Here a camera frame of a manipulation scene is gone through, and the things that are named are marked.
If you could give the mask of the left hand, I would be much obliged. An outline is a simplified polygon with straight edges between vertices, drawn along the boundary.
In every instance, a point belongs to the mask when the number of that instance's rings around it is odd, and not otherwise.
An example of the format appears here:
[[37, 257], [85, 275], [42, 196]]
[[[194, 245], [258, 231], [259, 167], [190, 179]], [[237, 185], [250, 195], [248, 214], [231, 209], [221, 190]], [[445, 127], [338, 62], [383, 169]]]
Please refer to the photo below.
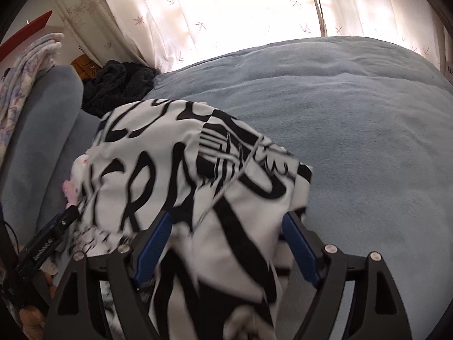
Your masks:
[[[53, 284], [53, 278], [47, 272], [44, 272], [46, 286], [51, 299], [55, 298], [57, 287]], [[44, 336], [45, 317], [33, 306], [24, 307], [19, 311], [19, 317], [22, 322], [22, 330], [30, 340], [41, 340]]]

